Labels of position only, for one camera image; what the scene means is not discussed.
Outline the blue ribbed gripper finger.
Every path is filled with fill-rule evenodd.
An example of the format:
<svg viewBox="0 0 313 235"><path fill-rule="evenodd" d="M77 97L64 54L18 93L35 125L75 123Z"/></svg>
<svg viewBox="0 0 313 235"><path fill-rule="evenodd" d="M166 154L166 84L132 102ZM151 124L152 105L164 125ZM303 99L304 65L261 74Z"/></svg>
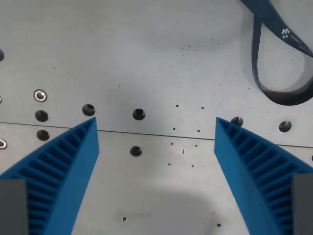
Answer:
<svg viewBox="0 0 313 235"><path fill-rule="evenodd" d="M293 235L291 182L313 168L274 143L220 117L214 153L251 235Z"/></svg>
<svg viewBox="0 0 313 235"><path fill-rule="evenodd" d="M55 137L0 175L23 179L31 235L71 234L99 155L96 118Z"/></svg>

